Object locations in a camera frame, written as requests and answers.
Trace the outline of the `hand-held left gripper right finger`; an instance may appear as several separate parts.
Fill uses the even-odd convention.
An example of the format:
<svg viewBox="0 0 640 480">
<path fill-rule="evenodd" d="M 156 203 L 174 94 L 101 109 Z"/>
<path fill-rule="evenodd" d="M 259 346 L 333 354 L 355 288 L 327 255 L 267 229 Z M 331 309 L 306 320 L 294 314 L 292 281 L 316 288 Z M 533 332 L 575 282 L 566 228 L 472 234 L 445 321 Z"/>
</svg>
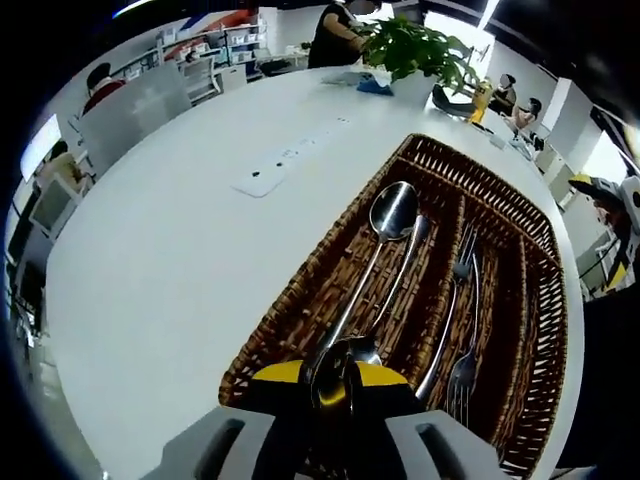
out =
<svg viewBox="0 0 640 480">
<path fill-rule="evenodd" d="M 396 371 L 347 368 L 349 479 L 501 479 L 495 448 L 442 410 L 426 410 Z"/>
</svg>

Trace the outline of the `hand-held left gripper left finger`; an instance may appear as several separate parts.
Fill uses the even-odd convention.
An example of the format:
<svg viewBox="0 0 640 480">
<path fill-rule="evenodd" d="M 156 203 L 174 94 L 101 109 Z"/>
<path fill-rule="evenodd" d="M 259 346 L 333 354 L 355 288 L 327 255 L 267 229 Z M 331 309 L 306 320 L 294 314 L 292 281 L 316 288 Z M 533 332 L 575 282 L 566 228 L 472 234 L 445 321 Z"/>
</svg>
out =
<svg viewBox="0 0 640 480">
<path fill-rule="evenodd" d="M 302 360 L 258 371 L 246 391 L 168 441 L 159 479 L 310 479 L 311 370 Z"/>
</svg>

